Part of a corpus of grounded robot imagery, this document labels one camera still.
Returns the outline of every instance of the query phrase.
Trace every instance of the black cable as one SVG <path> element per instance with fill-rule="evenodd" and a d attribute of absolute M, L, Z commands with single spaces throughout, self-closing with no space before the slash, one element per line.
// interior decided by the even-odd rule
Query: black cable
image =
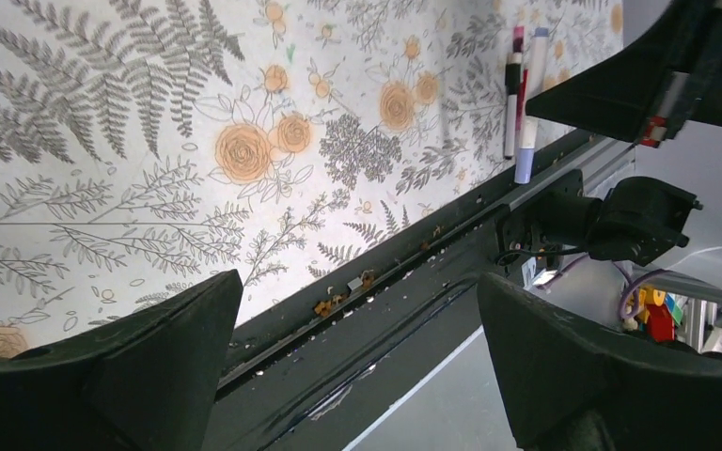
<path fill-rule="evenodd" d="M 510 249 L 509 251 L 505 251 L 494 259 L 494 264 L 498 265 L 499 262 L 501 262 L 504 258 L 512 257 L 512 256 L 528 256 L 528 257 L 562 257 L 562 256 L 572 256 L 574 254 L 582 254 L 586 252 L 585 249 L 582 247 L 573 247 L 571 249 L 562 249 L 559 251 L 545 251 L 545 252 L 538 252 L 538 251 L 528 251 L 526 249 Z"/>

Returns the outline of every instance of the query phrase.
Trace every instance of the fern leaf print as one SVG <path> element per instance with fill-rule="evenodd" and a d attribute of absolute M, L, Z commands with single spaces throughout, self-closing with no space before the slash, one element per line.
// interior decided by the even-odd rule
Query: fern leaf print
<path fill-rule="evenodd" d="M 157 158 L 165 111 L 182 137 L 193 135 L 194 103 L 210 77 L 230 85 L 226 55 L 244 55 L 210 0 L 197 0 L 197 17 L 184 0 L 155 1 L 163 5 L 109 0 L 118 16 L 102 21 L 81 6 L 11 0 L 50 37 L 0 25 L 0 45 L 26 67 L 23 74 L 0 68 L 0 92 L 11 103 L 0 105 L 0 163 L 40 163 L 46 154 L 75 163 L 80 150 L 102 162 L 104 148 L 127 158 L 134 115 Z"/>

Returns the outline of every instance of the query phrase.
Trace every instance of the red toy block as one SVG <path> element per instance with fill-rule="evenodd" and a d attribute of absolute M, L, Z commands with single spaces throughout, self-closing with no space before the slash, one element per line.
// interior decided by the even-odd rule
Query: red toy block
<path fill-rule="evenodd" d="M 668 312 L 665 305 L 646 304 L 649 310 L 649 321 L 646 330 L 655 341 L 662 342 L 674 339 L 674 317 Z"/>

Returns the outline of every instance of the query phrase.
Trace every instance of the floral tablecloth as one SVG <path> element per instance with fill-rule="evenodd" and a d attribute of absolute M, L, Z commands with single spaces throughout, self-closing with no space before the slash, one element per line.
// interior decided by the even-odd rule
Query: floral tablecloth
<path fill-rule="evenodd" d="M 502 171 L 518 23 L 547 86 L 621 47 L 618 0 L 0 0 L 0 356 L 231 268 L 244 322 Z"/>

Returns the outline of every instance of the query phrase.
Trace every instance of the gray floor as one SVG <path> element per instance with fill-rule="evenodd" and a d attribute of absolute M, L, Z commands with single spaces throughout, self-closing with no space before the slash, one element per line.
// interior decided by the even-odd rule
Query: gray floor
<path fill-rule="evenodd" d="M 472 335 L 446 365 L 415 387 L 368 435 L 347 449 L 355 451 L 511 451 L 510 435 L 485 335 Z"/>

